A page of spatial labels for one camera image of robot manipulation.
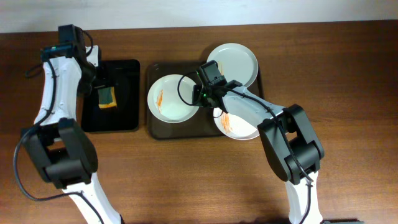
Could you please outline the green and yellow sponge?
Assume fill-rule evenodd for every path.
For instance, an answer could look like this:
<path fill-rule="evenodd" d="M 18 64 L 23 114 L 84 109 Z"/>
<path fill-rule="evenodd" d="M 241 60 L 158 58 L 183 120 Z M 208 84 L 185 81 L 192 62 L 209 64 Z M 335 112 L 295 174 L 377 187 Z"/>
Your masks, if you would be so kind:
<path fill-rule="evenodd" d="M 102 110 L 117 107 L 113 86 L 98 90 L 98 106 Z"/>

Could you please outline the white plate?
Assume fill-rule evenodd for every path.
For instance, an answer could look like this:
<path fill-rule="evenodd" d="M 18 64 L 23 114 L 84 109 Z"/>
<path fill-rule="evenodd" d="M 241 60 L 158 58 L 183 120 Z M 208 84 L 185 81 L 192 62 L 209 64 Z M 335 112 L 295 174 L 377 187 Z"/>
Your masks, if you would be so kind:
<path fill-rule="evenodd" d="M 259 136 L 257 128 L 239 116 L 225 113 L 219 108 L 213 109 L 216 127 L 227 137 L 236 140 L 250 140 Z"/>
<path fill-rule="evenodd" d="M 177 86 L 182 75 L 171 74 L 156 80 L 149 88 L 147 105 L 150 112 L 166 123 L 181 123 L 194 116 L 199 107 L 185 104 L 179 97 Z"/>

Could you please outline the pale blue plate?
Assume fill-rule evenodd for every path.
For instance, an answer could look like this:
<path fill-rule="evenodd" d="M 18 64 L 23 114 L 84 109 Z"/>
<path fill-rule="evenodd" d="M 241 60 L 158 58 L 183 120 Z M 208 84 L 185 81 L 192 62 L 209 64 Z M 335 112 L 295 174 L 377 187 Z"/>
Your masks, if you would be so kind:
<path fill-rule="evenodd" d="M 241 44 L 227 43 L 211 51 L 207 62 L 214 60 L 220 73 L 230 82 L 236 80 L 249 87 L 257 78 L 259 64 L 253 52 Z"/>

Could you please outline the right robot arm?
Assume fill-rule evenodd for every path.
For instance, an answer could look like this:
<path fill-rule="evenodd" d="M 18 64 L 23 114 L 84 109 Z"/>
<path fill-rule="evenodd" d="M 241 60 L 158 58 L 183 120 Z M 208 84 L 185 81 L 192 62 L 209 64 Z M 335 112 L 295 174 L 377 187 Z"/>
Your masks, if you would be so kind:
<path fill-rule="evenodd" d="M 285 184 L 291 223 L 321 223 L 317 178 L 325 152 L 304 109 L 274 105 L 252 94 L 236 80 L 226 81 L 212 60 L 195 71 L 192 103 L 219 108 L 259 131 L 272 171 Z"/>

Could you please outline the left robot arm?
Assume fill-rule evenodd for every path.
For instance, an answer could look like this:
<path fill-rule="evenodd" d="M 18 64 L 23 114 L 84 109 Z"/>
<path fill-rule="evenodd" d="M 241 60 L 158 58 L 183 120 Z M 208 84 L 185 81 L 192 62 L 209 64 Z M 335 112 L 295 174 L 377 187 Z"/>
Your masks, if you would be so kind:
<path fill-rule="evenodd" d="M 100 60 L 99 47 L 85 45 L 87 36 L 72 24 L 60 26 L 59 43 L 40 51 L 42 102 L 32 127 L 21 134 L 13 171 L 17 177 L 18 153 L 24 147 L 43 181 L 62 191 L 40 201 L 70 197 L 87 223 L 123 223 L 100 185 L 96 149 L 76 121 L 76 99 L 91 93 Z"/>

